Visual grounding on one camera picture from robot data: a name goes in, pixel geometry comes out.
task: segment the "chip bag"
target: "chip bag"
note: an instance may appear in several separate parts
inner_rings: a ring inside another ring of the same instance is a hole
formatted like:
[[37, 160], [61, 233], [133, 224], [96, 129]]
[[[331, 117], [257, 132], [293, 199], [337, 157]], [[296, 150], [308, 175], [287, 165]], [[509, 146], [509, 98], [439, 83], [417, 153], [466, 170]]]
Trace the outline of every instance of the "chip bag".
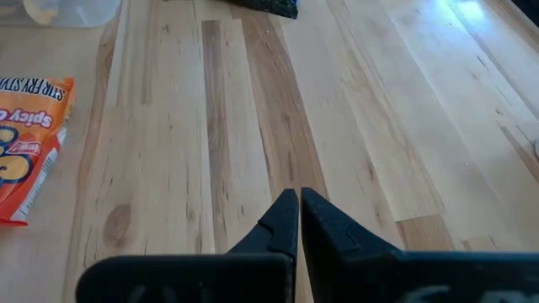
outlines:
[[66, 137], [74, 81], [0, 77], [0, 226], [26, 216]]

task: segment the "black tool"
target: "black tool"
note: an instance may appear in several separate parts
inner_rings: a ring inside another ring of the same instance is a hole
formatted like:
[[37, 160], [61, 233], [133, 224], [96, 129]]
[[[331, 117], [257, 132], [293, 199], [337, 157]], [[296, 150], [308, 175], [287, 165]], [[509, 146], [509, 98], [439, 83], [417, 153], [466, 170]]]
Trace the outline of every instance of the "black tool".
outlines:
[[[293, 302], [298, 202], [285, 190], [229, 253], [119, 257], [80, 279], [77, 302]], [[539, 301], [539, 256], [403, 252], [312, 189], [302, 239], [315, 302]]]
[[297, 18], [298, 0], [231, 0], [231, 2], [287, 18]]
[[539, 0], [512, 0], [536, 26], [539, 26]]

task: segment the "plastic container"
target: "plastic container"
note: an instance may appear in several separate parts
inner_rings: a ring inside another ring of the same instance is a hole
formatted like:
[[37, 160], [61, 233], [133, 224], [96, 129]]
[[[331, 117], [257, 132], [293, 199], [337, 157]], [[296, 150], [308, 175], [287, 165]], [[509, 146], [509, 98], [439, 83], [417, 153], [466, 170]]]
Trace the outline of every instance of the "plastic container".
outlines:
[[121, 0], [0, 0], [0, 25], [91, 28], [111, 20]]

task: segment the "wooden table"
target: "wooden table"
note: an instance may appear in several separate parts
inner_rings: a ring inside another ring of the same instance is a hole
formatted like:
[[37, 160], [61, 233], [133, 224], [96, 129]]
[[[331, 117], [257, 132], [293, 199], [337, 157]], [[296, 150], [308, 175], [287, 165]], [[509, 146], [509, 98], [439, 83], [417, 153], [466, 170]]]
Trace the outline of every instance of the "wooden table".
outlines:
[[301, 186], [401, 248], [537, 250], [538, 50], [504, 0], [126, 0], [101, 29], [0, 29], [0, 74], [77, 81], [29, 227], [0, 230], [0, 301], [223, 253]]

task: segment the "dark wood strip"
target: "dark wood strip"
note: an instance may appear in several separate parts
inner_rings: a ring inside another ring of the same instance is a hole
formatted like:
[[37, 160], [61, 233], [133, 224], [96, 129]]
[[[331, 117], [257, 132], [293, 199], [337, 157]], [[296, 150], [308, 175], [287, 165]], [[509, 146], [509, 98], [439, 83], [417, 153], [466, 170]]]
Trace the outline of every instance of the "dark wood strip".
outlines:
[[509, 140], [509, 142], [515, 149], [515, 152], [519, 155], [524, 165], [528, 167], [528, 170], [530, 171], [533, 178], [539, 183], [539, 164], [538, 164], [539, 162], [537, 161], [537, 159], [535, 159], [534, 156], [530, 155], [528, 151], [526, 151], [522, 147], [522, 145], [516, 140], [515, 136], [511, 134], [510, 130], [507, 127], [502, 126], [501, 130], [504, 133], [507, 140]]
[[243, 22], [272, 196], [311, 187], [327, 195], [290, 58], [267, 13], [232, 8]]
[[453, 242], [441, 215], [426, 215], [397, 222], [408, 250], [453, 250]]
[[228, 156], [227, 115], [222, 75], [221, 27], [219, 21], [202, 22], [204, 46], [205, 98], [210, 152], [211, 203], [216, 250], [227, 249], [227, 228], [224, 206], [228, 199], [230, 157]]

